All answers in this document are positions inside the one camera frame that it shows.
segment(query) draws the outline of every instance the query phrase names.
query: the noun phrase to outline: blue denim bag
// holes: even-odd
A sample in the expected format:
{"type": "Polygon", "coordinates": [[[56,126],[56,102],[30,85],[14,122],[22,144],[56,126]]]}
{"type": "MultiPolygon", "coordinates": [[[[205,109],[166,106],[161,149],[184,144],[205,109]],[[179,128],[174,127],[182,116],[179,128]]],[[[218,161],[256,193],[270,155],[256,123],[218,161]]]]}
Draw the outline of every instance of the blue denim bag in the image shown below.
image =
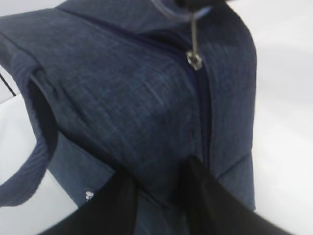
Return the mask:
{"type": "Polygon", "coordinates": [[[195,155],[253,209],[253,40],[218,4],[199,20],[195,71],[190,35],[146,0],[68,0],[1,17],[0,64],[20,88],[37,145],[0,186],[0,207],[27,201],[47,168],[80,207],[122,166],[145,189],[135,234],[189,234],[177,184],[180,163],[195,155]]]}

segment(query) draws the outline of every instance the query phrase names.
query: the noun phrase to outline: zipper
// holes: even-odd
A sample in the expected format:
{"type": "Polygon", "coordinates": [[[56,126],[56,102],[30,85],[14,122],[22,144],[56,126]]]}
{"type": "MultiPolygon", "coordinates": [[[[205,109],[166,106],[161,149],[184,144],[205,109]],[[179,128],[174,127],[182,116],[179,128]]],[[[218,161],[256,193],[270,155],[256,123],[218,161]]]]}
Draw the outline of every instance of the zipper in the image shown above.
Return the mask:
{"type": "Polygon", "coordinates": [[[205,66],[197,70],[187,60],[188,52],[190,51],[190,48],[192,48],[192,46],[184,39],[182,39],[179,35],[167,30],[152,31],[145,34],[134,34],[115,25],[112,25],[106,21],[102,21],[91,16],[86,16],[67,10],[62,11],[87,20],[88,22],[104,28],[105,30],[109,30],[116,35],[119,35],[121,37],[127,37],[127,39],[132,40],[133,42],[144,47],[148,47],[152,50],[156,50],[159,52],[161,50],[163,54],[168,55],[176,62],[178,62],[182,68],[184,68],[198,94],[201,116],[203,162],[206,168],[210,169],[209,146],[212,128],[211,122],[209,122],[209,118],[211,117],[212,112],[208,74],[205,66]]]}

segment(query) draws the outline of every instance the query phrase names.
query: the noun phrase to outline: white background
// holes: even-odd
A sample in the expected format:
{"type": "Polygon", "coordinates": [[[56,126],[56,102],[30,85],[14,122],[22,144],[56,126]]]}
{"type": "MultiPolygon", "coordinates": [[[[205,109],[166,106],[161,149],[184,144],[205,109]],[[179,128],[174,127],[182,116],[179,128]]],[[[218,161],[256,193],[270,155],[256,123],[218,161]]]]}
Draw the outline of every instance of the white background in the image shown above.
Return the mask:
{"type": "MultiPolygon", "coordinates": [[[[0,15],[60,2],[0,0],[0,15]]],[[[296,235],[313,235],[313,1],[237,0],[231,6],[249,26],[258,52],[257,212],[296,235]]],[[[0,103],[9,100],[0,104],[0,184],[35,144],[21,96],[10,99],[3,89],[0,84],[0,103]]],[[[0,234],[34,235],[75,209],[48,172],[30,201],[0,209],[0,234]]]]}

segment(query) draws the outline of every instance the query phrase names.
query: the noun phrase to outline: metal zipper pull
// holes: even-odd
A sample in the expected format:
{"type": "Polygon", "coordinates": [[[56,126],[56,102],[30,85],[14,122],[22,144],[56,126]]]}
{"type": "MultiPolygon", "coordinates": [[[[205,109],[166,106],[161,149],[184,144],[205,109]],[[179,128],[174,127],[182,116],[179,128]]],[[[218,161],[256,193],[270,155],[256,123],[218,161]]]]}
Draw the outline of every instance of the metal zipper pull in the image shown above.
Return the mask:
{"type": "Polygon", "coordinates": [[[192,51],[186,53],[189,64],[197,71],[202,68],[202,59],[198,54],[197,19],[191,14],[192,51]]]}

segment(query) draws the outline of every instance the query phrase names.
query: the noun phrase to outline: small logo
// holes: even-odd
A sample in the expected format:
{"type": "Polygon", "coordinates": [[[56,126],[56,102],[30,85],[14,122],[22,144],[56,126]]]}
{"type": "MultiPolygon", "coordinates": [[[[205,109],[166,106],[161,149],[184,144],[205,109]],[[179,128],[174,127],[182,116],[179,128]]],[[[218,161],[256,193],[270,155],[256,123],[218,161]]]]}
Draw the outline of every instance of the small logo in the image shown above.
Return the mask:
{"type": "Polygon", "coordinates": [[[86,192],[86,199],[87,199],[87,201],[89,201],[90,199],[92,199],[93,196],[94,196],[93,192],[89,192],[89,191],[86,192]]]}

